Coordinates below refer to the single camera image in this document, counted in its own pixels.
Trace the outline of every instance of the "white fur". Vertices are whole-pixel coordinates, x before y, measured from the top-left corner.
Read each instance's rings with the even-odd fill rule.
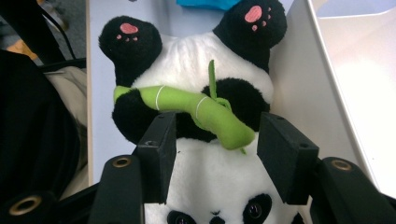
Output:
[[[213,33],[177,38],[165,43],[157,60],[133,86],[167,85],[199,92],[209,84],[208,66],[211,60],[215,60],[216,79],[244,79],[262,93],[266,103],[272,103],[274,88],[268,74],[233,53]]]
[[[256,140],[240,150],[222,148],[217,140],[205,143],[178,139],[177,157],[167,205],[146,204],[146,223],[167,223],[172,210],[183,212],[195,222],[209,223],[218,212],[227,224],[243,223],[242,213],[248,201],[266,193],[273,206],[264,223],[290,224],[297,207],[283,204],[276,188],[256,155]]]

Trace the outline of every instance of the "white container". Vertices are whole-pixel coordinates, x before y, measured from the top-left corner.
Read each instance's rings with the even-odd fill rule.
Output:
[[[272,112],[320,147],[359,165],[396,198],[396,7],[318,18],[323,0],[295,0],[273,51]]]

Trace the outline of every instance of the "panda eye patch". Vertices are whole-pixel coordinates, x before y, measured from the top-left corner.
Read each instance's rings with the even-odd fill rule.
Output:
[[[168,224],[196,224],[194,219],[187,214],[171,211],[167,218]]]
[[[243,213],[245,224],[263,223],[270,214],[272,206],[271,197],[267,194],[260,194],[248,201]]]

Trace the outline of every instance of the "stuffed panda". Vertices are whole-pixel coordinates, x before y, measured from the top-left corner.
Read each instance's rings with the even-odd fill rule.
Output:
[[[212,32],[164,44],[149,22],[105,25],[99,47],[115,65],[112,118],[125,138],[136,144],[157,115],[179,111],[168,201],[147,204],[148,223],[293,221],[255,152],[272,103],[270,49],[286,30],[277,0],[242,0]]]

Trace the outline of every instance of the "white string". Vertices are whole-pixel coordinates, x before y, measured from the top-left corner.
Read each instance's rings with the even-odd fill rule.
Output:
[[[197,107],[196,107],[196,109],[195,109],[195,118],[196,119],[198,119],[198,108],[199,108],[199,105],[201,104],[201,102],[203,102],[204,101],[204,99],[206,99],[207,98],[207,96],[206,97],[204,97],[204,98],[202,98],[201,100],[200,100],[200,102],[198,103],[198,105],[197,105]]]
[[[158,106],[158,98],[160,97],[160,92],[165,86],[161,86],[160,89],[157,92],[157,96],[155,97],[155,106],[157,107],[157,110],[160,110],[160,107]]]

